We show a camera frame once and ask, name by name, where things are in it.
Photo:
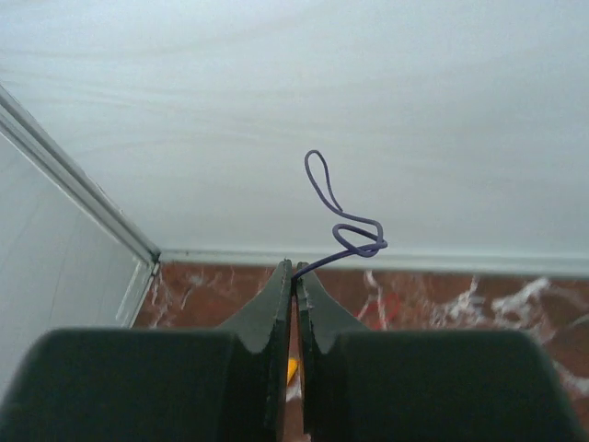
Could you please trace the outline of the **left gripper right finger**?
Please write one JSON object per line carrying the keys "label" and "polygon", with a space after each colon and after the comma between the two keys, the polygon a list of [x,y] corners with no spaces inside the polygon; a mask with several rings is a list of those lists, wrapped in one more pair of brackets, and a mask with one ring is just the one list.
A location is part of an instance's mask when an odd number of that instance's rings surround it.
{"label": "left gripper right finger", "polygon": [[519,331],[373,331],[294,275],[314,441],[584,441],[546,353]]}

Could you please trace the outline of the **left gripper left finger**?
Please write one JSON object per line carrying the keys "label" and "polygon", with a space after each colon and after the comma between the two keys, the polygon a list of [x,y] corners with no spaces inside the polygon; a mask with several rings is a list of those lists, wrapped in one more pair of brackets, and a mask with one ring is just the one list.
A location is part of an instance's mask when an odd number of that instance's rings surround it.
{"label": "left gripper left finger", "polygon": [[279,441],[293,266],[211,329],[57,329],[1,403],[5,441]]}

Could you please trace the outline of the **orange handled screwdriver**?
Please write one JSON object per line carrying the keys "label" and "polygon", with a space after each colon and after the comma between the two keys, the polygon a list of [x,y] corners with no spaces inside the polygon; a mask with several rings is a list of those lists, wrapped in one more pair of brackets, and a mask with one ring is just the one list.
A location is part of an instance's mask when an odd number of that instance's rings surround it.
{"label": "orange handled screwdriver", "polygon": [[299,366],[299,361],[296,358],[289,357],[287,363],[287,374],[286,374],[286,384],[289,385],[295,374],[297,372]]}

